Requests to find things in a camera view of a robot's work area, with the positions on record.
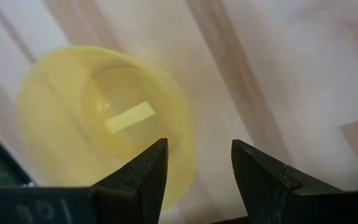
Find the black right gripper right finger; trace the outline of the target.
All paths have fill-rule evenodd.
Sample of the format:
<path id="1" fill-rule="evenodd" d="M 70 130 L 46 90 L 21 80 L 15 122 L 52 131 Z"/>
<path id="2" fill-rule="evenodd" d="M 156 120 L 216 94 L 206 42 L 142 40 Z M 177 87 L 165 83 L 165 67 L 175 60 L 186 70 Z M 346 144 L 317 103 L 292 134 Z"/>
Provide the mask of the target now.
<path id="1" fill-rule="evenodd" d="M 241 141 L 231 161 L 251 223 L 358 223 L 358 190 L 343 191 Z"/>

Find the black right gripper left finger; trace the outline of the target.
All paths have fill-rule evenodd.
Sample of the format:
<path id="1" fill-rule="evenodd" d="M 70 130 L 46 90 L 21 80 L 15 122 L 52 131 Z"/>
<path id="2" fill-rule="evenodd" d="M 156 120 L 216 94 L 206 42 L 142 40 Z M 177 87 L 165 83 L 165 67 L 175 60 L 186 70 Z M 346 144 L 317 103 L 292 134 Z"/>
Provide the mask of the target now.
<path id="1" fill-rule="evenodd" d="M 167 171 L 162 138 L 89 187 L 0 188 L 0 223 L 158 223 Z"/>

